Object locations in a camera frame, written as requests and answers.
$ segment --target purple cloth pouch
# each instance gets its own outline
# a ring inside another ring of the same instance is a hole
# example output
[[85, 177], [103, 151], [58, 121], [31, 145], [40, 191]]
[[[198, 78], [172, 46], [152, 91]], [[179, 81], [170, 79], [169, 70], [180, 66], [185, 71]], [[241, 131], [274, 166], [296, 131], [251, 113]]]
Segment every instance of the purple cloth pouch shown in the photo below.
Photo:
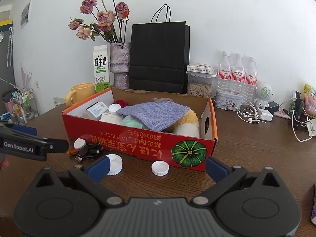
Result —
[[189, 111], [189, 107], [172, 101], [146, 102], [133, 106], [126, 106], [116, 113], [132, 115], [142, 121], [149, 129], [162, 131], [177, 122]]

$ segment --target knitted fabric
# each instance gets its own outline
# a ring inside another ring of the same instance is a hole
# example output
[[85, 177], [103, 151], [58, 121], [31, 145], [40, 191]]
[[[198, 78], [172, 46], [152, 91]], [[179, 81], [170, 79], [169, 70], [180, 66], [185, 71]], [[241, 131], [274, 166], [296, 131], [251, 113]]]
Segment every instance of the knitted fabric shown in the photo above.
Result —
[[126, 106], [116, 113], [121, 115], [133, 115], [142, 121], [149, 129], [162, 131], [177, 122], [189, 111], [189, 107], [171, 102], [146, 102], [133, 106]]
[[179, 125], [189, 123], [198, 124], [198, 117], [193, 110], [189, 110], [182, 118], [180, 118], [176, 123], [168, 127], [167, 132], [172, 133]]

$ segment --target red bottle label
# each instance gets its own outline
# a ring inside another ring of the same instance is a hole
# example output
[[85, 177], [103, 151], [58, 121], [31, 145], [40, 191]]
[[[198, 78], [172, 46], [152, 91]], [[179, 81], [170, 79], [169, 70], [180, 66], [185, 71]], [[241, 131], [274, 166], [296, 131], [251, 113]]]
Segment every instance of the red bottle label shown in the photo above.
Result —
[[232, 78], [238, 82], [244, 82], [245, 80], [245, 72], [241, 70], [234, 70], [232, 74]]
[[229, 80], [231, 73], [232, 71], [227, 69], [218, 70], [218, 78]]
[[257, 75], [248, 75], [246, 76], [246, 81], [247, 84], [255, 86], [257, 84]]

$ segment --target mug handle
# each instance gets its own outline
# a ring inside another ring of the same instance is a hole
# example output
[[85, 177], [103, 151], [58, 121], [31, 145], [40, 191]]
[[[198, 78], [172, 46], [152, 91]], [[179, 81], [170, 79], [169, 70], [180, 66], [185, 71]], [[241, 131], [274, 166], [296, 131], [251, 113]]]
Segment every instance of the mug handle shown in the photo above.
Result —
[[72, 105], [74, 105], [72, 102], [71, 102], [71, 98], [72, 96], [76, 93], [76, 90], [72, 90], [71, 92], [69, 92], [67, 95], [66, 95], [66, 98], [65, 98], [65, 102], [66, 102], [66, 106], [67, 107], [70, 107]]

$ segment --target blue gripper pad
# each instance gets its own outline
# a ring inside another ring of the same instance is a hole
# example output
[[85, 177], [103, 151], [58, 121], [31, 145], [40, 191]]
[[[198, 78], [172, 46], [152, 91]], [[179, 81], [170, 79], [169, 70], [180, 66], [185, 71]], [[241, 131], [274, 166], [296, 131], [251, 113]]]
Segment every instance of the blue gripper pad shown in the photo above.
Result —
[[87, 176], [99, 183], [110, 172], [110, 166], [111, 163], [109, 157], [102, 156], [89, 166], [86, 166], [84, 172]]
[[205, 169], [209, 177], [216, 183], [227, 177], [233, 171], [230, 167], [213, 157], [208, 157], [206, 159]]
[[14, 125], [11, 127], [11, 129], [25, 133], [25, 134], [37, 136], [37, 130], [36, 130], [36, 128], [33, 128], [33, 127]]

